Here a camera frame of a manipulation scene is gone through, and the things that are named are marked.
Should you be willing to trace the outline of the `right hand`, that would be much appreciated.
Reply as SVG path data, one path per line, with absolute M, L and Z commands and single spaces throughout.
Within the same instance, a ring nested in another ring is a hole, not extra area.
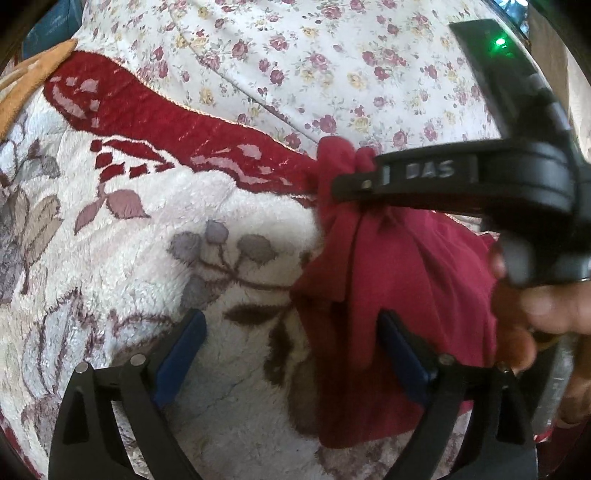
M 558 413 L 558 425 L 571 428 L 590 417 L 590 283 L 517 289 L 506 280 L 498 246 L 489 250 L 489 265 L 497 280 L 492 312 L 497 319 L 497 359 L 518 373 L 537 356 L 533 333 L 579 336 L 575 366 Z

